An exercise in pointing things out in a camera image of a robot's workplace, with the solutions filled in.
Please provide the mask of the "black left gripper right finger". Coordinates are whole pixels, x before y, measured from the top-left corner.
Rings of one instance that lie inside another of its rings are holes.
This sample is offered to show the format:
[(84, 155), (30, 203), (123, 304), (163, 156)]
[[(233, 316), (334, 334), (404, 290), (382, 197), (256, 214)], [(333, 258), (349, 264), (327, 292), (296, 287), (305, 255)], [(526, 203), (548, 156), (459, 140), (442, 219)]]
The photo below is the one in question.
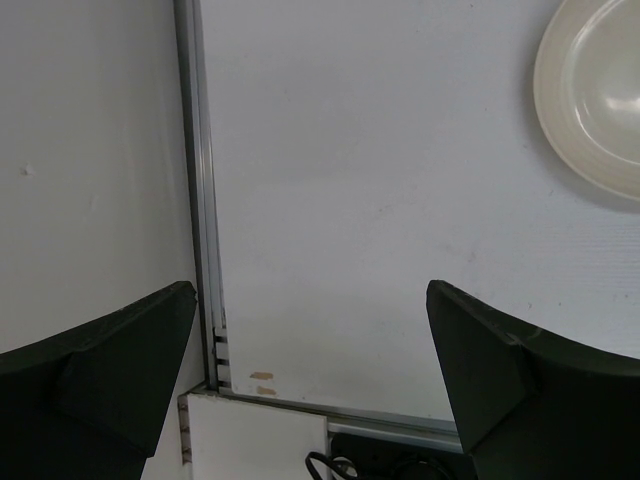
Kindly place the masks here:
[(639, 362), (433, 280), (429, 326), (458, 436), (481, 479), (636, 479)]

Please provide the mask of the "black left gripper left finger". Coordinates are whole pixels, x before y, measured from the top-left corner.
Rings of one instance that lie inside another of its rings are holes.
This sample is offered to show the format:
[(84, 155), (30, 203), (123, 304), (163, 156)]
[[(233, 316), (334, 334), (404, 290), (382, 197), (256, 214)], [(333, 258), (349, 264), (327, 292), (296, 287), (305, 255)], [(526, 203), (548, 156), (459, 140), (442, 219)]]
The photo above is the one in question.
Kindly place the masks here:
[(153, 457), (196, 312), (175, 282), (1, 356), (4, 479), (138, 479)]

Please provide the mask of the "cream white plate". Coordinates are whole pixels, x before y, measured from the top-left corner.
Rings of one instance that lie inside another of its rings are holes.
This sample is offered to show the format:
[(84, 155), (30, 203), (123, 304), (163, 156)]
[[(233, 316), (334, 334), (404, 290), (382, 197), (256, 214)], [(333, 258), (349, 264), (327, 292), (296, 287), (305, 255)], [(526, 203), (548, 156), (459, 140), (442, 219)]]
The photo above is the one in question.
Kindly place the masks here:
[(548, 143), (571, 170), (638, 199), (638, 2), (562, 2), (539, 44), (533, 96)]

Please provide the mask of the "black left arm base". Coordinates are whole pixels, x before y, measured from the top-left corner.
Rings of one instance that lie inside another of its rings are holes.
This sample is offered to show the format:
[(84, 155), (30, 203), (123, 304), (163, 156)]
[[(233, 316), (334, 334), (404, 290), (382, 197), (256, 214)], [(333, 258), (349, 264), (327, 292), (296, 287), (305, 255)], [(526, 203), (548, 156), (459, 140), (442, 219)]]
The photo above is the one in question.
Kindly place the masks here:
[(313, 479), (443, 479), (478, 477), (472, 459), (457, 452), (338, 433), (329, 452), (311, 451), (304, 464)]

